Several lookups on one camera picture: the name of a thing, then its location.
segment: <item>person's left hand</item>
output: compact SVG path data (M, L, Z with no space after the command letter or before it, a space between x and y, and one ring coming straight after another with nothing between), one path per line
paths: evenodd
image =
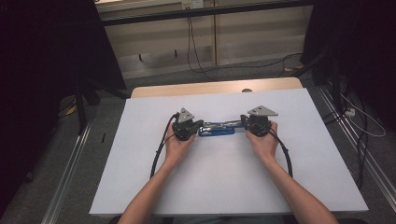
M172 164L173 166L177 166L184 159L184 157L186 157L189 146L195 140L195 134L192 135L187 141L179 141L175 137L172 125L173 123L169 126L165 137L165 140L167 139L167 141L165 142L165 162L170 162L170 164Z

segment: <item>white tabletop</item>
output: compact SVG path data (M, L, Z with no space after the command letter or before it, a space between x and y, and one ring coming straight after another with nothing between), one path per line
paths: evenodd
M331 211L365 211L344 161L306 89L127 100L90 214L121 214L149 180L166 122L187 108L197 119L239 119L264 105L279 114L278 135L290 150L294 178ZM164 152L158 160L161 166ZM276 158L287 170L279 148ZM254 156L244 133L197 137L172 173L154 214L254 216L290 208Z

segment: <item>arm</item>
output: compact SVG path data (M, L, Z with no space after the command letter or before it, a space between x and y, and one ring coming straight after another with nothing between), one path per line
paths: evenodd
M195 135L186 142L178 141L174 137L172 125L166 136L171 136L166 141L166 157L163 165L148 183L136 194L122 214L119 223L145 223L154 209L161 195L163 186L172 171L184 159Z
M272 129L276 133L275 122L272 122ZM321 201L291 178L277 163L275 158L277 141L271 134L257 137L247 131L247 138L299 223L338 223Z

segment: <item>forearm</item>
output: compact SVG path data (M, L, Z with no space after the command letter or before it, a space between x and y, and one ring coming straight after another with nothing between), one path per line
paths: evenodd
M275 161L262 161L299 223L338 223L329 209Z
M149 219L163 186L175 165L165 162L125 209L119 223L145 223Z

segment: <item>white table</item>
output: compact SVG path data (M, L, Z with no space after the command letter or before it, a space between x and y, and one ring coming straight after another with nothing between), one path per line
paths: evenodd
M133 98L127 101L90 214L121 214L149 180L169 118L181 107L197 119L238 119L257 105L277 112L278 135L290 150L294 178L331 211L365 211L361 197L306 89ZM287 170L285 156L276 158ZM157 168L164 159L164 151ZM154 214L255 216L287 214L244 133L197 137L172 173Z

